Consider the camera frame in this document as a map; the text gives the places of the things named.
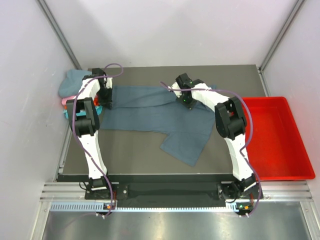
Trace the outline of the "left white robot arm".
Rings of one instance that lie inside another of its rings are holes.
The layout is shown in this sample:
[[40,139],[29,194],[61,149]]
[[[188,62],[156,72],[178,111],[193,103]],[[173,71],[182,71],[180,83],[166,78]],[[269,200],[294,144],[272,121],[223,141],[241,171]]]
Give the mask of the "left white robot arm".
[[77,95],[66,101],[65,107],[74,139],[82,148],[88,166],[88,184],[85,198],[112,200],[114,187],[108,178],[98,140],[100,120],[95,106],[97,98],[102,105],[112,106],[113,78],[101,68],[93,68],[82,78]]

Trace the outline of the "slate blue t shirt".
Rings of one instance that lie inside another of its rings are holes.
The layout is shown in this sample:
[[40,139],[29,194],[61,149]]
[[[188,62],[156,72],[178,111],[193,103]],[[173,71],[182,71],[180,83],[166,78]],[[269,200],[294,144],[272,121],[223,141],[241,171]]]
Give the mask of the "slate blue t shirt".
[[210,108],[196,103],[188,109],[161,86],[115,86],[112,101],[101,129],[165,134],[160,148],[189,166],[196,165],[215,123]]

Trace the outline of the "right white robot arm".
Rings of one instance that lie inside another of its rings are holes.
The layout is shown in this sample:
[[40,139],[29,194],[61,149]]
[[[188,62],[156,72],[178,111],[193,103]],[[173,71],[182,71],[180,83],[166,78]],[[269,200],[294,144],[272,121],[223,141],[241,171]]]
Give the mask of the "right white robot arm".
[[229,188],[222,187],[222,199],[233,202],[245,198],[256,186],[256,175],[249,164],[246,143],[247,107],[239,96],[228,97],[218,89],[209,87],[200,79],[192,80],[187,73],[179,75],[170,87],[176,99],[188,109],[201,103],[215,114],[215,126],[219,135],[225,140],[232,162],[232,174],[235,181]]

